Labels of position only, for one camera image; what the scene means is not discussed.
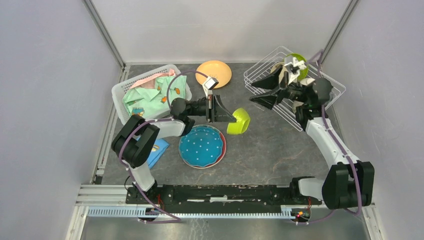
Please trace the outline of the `lime green plate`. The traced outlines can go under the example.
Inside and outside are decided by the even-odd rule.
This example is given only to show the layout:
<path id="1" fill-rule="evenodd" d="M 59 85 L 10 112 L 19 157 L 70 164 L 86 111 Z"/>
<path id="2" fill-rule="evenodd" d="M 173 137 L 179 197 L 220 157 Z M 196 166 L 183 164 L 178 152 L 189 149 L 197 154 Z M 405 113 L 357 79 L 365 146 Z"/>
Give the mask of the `lime green plate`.
<path id="1" fill-rule="evenodd" d="M 308 74 L 308 66 L 303 56 L 297 53 L 288 54 L 284 60 L 284 67 L 288 72 L 288 83 L 304 79 Z"/>

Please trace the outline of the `cream floral plate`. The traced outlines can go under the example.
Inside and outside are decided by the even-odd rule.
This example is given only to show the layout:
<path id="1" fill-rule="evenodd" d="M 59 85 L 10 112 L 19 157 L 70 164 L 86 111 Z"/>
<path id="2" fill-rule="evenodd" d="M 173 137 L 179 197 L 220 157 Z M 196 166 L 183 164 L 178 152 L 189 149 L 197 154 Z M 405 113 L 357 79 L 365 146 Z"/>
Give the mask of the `cream floral plate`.
<path id="1" fill-rule="evenodd" d="M 279 76 L 280 74 L 284 73 L 284 63 L 283 62 L 278 62 L 276 63 L 270 70 L 270 75 L 272 76 Z"/>

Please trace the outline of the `green interior mug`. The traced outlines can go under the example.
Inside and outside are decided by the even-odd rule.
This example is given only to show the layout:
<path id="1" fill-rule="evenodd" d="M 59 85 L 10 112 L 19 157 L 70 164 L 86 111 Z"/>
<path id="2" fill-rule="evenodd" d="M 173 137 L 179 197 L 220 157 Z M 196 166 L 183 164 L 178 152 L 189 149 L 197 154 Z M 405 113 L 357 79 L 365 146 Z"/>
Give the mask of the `green interior mug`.
<path id="1" fill-rule="evenodd" d="M 292 111 L 293 111 L 293 113 L 296 114 L 297 108 L 298 107 L 301 107 L 303 104 L 304 104 L 303 102 L 294 101 L 293 104 L 292 104 Z"/>

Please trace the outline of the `white round bowl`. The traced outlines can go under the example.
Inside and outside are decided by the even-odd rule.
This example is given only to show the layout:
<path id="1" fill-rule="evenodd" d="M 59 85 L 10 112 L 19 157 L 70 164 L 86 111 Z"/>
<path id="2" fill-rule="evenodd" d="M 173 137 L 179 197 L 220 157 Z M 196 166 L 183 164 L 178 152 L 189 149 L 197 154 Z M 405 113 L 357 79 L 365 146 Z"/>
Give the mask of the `white round bowl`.
<path id="1" fill-rule="evenodd" d="M 315 80 L 316 80 L 315 78 L 304 78 L 304 79 L 300 80 L 299 84 L 302 87 L 308 87 L 308 86 L 312 85 L 315 82 Z"/>

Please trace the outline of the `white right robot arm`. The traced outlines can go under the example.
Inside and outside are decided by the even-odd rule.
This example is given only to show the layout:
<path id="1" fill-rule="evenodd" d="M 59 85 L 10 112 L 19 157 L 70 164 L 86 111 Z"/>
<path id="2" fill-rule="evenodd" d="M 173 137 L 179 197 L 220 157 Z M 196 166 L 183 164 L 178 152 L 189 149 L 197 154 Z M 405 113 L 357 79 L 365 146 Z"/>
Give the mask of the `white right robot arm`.
<path id="1" fill-rule="evenodd" d="M 363 207 L 372 203 L 375 168 L 369 161 L 354 155 L 334 131 L 325 111 L 331 98 L 332 83 L 324 77 L 294 80 L 290 70 L 279 67 L 251 87 L 265 89 L 250 97 L 250 101 L 268 109 L 284 99 L 299 102 L 295 119 L 302 130 L 312 138 L 327 165 L 324 180 L 315 177 L 295 177 L 289 189 L 289 199 L 302 204 L 309 197 L 324 201 L 330 210 L 345 209 L 359 215 Z"/>

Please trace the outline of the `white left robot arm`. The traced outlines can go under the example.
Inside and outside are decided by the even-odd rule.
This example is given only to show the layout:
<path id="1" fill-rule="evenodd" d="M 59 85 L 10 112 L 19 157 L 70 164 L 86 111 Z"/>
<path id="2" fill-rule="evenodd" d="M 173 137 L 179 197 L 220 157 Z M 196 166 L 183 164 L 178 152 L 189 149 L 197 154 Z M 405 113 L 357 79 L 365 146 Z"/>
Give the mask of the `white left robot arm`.
<path id="1" fill-rule="evenodd" d="M 126 167 L 138 197 L 145 204 L 157 198 L 156 184 L 148 167 L 148 157 L 158 138 L 182 137 L 195 124 L 192 116 L 203 116 L 209 123 L 235 123 L 236 117 L 225 108 L 219 95 L 209 95 L 198 100 L 175 98 L 170 105 L 170 118 L 145 119 L 133 115 L 113 139 L 111 149 Z"/>

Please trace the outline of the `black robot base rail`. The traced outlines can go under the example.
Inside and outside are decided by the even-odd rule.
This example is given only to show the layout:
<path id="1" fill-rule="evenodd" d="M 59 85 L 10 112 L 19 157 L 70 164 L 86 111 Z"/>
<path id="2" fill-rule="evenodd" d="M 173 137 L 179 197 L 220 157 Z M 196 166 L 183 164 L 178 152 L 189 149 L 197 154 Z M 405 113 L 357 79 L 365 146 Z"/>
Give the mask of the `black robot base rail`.
<path id="1" fill-rule="evenodd" d="M 171 214 L 276 214 L 281 206 L 320 205 L 322 200 L 303 196 L 290 185 L 159 185 L 139 191 L 127 188 L 126 204 L 153 202 Z"/>

